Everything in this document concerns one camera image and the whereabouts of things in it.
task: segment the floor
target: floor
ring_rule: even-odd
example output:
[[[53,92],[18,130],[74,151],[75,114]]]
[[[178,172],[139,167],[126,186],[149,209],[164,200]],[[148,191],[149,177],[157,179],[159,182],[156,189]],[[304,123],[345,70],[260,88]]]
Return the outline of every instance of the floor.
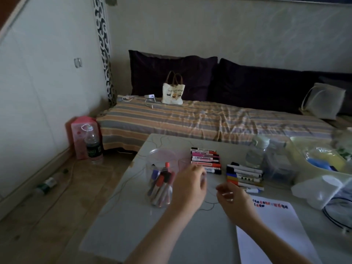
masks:
[[[78,247],[133,158],[109,152],[101,166],[70,158],[59,169],[69,173],[58,186],[27,198],[0,221],[1,263],[117,263]]]

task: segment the white paper sheet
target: white paper sheet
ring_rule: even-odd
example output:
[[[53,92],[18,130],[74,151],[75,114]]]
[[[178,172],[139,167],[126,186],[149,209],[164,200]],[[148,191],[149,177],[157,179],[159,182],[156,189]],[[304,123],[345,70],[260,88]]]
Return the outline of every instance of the white paper sheet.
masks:
[[[251,196],[262,221],[281,239],[314,264],[322,264],[295,210],[288,202]],[[242,264],[271,264],[262,249],[239,227],[237,239]]]

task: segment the person's left hand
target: person's left hand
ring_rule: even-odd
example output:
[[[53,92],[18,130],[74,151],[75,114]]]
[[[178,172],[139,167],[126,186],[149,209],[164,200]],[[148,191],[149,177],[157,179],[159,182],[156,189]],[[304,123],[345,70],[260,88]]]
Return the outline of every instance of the person's left hand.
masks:
[[[191,164],[176,175],[170,208],[192,215],[200,208],[207,193],[207,180],[202,174],[206,175],[203,166]]]

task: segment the white drawstring bag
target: white drawstring bag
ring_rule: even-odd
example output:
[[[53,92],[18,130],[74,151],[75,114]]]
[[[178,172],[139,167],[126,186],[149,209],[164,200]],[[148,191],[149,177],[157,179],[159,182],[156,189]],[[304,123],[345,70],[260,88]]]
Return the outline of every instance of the white drawstring bag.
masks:
[[[173,79],[173,83],[170,85],[168,84],[168,80],[171,72],[174,73],[174,79]],[[178,84],[177,75],[179,75],[181,78],[181,81],[180,81],[181,84]],[[175,74],[175,72],[170,71],[168,77],[166,78],[166,82],[163,85],[163,99],[161,100],[161,102],[163,104],[168,104],[168,105],[182,105],[183,101],[181,97],[183,94],[183,90],[184,90],[184,84],[183,84],[183,79],[181,74],[179,73]]]
[[[323,83],[315,83],[302,102],[302,111],[309,111],[319,119],[336,119],[345,98],[346,90]]]

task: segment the hand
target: hand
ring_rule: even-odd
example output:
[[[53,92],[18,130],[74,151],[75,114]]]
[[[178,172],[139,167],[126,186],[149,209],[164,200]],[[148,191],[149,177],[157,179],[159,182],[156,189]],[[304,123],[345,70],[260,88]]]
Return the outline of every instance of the hand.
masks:
[[[216,190],[219,204],[232,223],[246,231],[246,228],[250,228],[253,224],[262,222],[252,198],[243,189],[226,182],[218,185]]]
[[[170,207],[178,212],[194,214],[207,193],[206,171],[201,165],[189,165],[176,175]]]

